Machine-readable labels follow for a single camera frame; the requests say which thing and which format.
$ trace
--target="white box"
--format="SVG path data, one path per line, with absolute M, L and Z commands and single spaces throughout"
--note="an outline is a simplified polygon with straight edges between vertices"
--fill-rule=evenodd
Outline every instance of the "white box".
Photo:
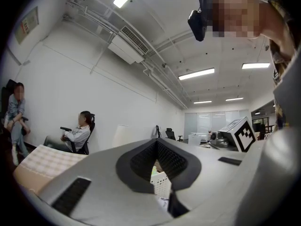
M 256 141 L 253 128 L 247 117 L 234 120 L 219 131 L 240 152 L 247 152 L 251 144 Z

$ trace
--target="black office chair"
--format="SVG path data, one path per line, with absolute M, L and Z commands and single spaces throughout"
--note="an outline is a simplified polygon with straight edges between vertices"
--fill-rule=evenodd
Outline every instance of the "black office chair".
M 6 87 L 2 87 L 1 90 L 1 112 L 0 112 L 0 120 L 2 121 L 2 119 L 4 119 L 5 114 L 8 110 L 8 101 L 9 101 L 9 97 L 14 93 L 14 89 L 15 89 L 15 85 L 16 82 L 13 80 L 9 80 L 8 83 L 6 84 Z M 28 119 L 26 117 L 22 117 L 23 121 L 28 121 Z M 8 138 L 10 138 L 10 132 L 4 128 L 4 124 L 0 123 L 1 126 L 1 131 L 2 131 L 2 135 L 1 137 L 5 140 L 8 140 Z M 26 131 L 24 130 L 24 128 L 22 128 L 22 135 L 25 136 L 26 135 Z
M 88 139 L 85 141 L 83 147 L 81 149 L 79 149 L 78 151 L 76 151 L 75 149 L 75 144 L 74 142 L 70 141 L 71 143 L 71 147 L 72 147 L 72 152 L 73 153 L 77 153 L 77 154 L 83 154 L 83 155 L 89 155 L 89 148 L 88 148 L 88 140 L 94 130 L 94 127 L 95 127 L 95 115 L 94 114 L 91 114 L 92 118 L 91 118 L 91 121 L 92 121 L 92 124 L 90 125 L 90 135 L 88 137 Z M 65 131 L 72 131 L 70 128 L 66 128 L 66 127 L 61 127 L 62 130 L 65 130 Z
M 167 135 L 167 138 L 175 140 L 173 129 L 166 128 L 166 135 Z

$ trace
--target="hair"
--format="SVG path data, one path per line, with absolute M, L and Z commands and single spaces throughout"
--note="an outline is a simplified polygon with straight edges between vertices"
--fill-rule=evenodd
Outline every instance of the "hair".
M 18 88 L 19 86 L 22 86 L 23 89 L 24 89 L 24 84 L 18 82 L 17 84 L 15 84 L 14 90 L 15 90 L 16 88 Z
M 86 118 L 86 123 L 88 123 L 89 125 L 92 124 L 92 115 L 90 111 L 83 111 L 80 114 L 84 115 L 84 117 Z

